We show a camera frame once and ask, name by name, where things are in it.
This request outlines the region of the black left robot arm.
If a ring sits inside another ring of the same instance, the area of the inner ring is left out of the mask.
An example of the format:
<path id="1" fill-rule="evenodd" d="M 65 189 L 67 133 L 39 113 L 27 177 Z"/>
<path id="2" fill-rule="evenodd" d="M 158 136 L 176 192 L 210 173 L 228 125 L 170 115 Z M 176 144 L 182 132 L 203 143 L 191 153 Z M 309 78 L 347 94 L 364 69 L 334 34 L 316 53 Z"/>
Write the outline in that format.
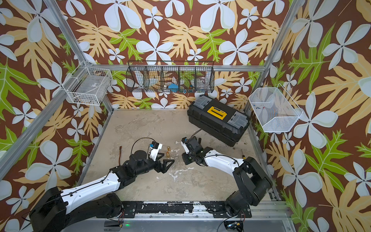
<path id="1" fill-rule="evenodd" d="M 49 189 L 31 210 L 29 218 L 35 232 L 60 232 L 89 218 L 110 218 L 124 213 L 116 191 L 133 183 L 138 175 L 155 170 L 165 174 L 174 160 L 151 159 L 143 150 L 109 170 L 108 174 L 87 184 L 59 190 Z"/>

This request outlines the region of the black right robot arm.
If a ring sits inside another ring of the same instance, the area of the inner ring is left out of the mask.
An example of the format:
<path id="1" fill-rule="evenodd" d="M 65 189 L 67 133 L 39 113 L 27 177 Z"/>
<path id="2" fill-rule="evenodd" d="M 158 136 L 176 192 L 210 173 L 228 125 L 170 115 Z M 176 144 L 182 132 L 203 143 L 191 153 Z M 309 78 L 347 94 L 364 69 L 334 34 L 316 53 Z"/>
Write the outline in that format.
<path id="1" fill-rule="evenodd" d="M 195 136 L 184 137 L 181 145 L 185 150 L 182 159 L 186 165 L 194 162 L 233 176 L 238 190 L 225 201 L 226 212 L 229 216 L 239 213 L 247 206 L 257 206 L 273 186 L 266 172 L 252 157 L 238 159 L 224 155 L 210 147 L 203 148 Z"/>

